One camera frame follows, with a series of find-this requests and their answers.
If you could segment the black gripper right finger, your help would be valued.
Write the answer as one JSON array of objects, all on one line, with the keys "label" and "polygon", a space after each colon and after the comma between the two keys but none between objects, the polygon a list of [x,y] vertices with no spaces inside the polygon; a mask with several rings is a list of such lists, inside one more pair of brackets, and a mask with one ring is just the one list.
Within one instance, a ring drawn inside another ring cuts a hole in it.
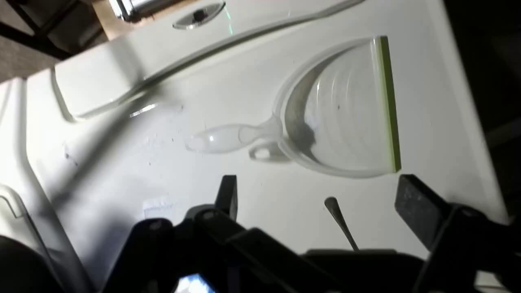
[{"label": "black gripper right finger", "polygon": [[393,208],[431,254],[480,249],[476,236],[484,215],[468,205],[445,202],[414,174],[398,177]]}]

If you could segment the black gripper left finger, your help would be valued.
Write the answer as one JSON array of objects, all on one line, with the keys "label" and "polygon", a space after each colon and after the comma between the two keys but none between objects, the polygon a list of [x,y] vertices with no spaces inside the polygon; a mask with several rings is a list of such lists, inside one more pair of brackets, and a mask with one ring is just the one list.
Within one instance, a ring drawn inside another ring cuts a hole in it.
[{"label": "black gripper left finger", "polygon": [[237,216],[237,177],[226,174],[221,177],[214,198],[217,218],[234,220]]}]

